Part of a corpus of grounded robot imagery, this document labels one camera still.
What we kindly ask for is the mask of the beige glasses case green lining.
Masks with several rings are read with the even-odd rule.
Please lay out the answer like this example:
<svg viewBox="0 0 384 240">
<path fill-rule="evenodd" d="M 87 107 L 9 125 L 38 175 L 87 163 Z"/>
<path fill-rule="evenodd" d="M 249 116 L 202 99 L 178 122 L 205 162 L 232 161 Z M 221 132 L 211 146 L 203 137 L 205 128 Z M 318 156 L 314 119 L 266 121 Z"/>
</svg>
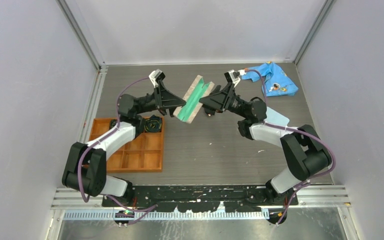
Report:
<svg viewBox="0 0 384 240">
<path fill-rule="evenodd" d="M 174 110 L 174 117 L 181 122 L 191 124 L 203 106 L 200 99 L 207 97 L 214 87 L 215 84 L 212 81 L 205 83 L 204 78 L 197 75 L 183 96 L 186 104 Z"/>
</svg>

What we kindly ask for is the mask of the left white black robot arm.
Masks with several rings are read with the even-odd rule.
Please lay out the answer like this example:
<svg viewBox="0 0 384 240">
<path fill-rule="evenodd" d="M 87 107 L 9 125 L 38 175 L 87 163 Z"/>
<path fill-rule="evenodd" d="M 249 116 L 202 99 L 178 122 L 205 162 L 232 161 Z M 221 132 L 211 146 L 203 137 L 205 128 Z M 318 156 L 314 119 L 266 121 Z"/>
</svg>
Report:
<svg viewBox="0 0 384 240">
<path fill-rule="evenodd" d="M 164 85 L 165 74 L 154 70 L 147 77 L 152 93 L 135 97 L 121 91 L 116 101 L 116 123 L 106 133 L 87 143 L 75 142 L 69 150 L 62 175 L 62 184 L 77 190 L 84 202 L 98 195 L 112 195 L 121 207 L 133 202 L 128 181 L 107 174 L 107 160 L 122 146 L 133 141 L 145 130 L 142 113 L 159 111 L 174 113 L 186 101 L 170 92 Z"/>
</svg>

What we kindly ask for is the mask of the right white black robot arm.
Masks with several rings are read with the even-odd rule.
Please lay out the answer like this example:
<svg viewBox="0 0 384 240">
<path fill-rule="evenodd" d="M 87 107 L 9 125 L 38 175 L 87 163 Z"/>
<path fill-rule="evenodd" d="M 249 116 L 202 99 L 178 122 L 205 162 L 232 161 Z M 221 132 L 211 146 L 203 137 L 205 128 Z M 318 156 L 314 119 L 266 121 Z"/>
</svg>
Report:
<svg viewBox="0 0 384 240">
<path fill-rule="evenodd" d="M 209 95 L 201 97 L 199 102 L 214 113 L 230 111 L 243 117 L 237 123 L 241 136 L 282 149 L 287 167 L 266 182 L 259 196 L 263 202 L 279 205 L 285 199 L 287 191 L 317 177 L 321 170 L 334 162 L 328 148 L 321 143 L 311 125 L 292 128 L 267 122 L 266 103 L 258 96 L 249 101 L 241 99 L 231 83 L 224 88 L 218 85 Z"/>
</svg>

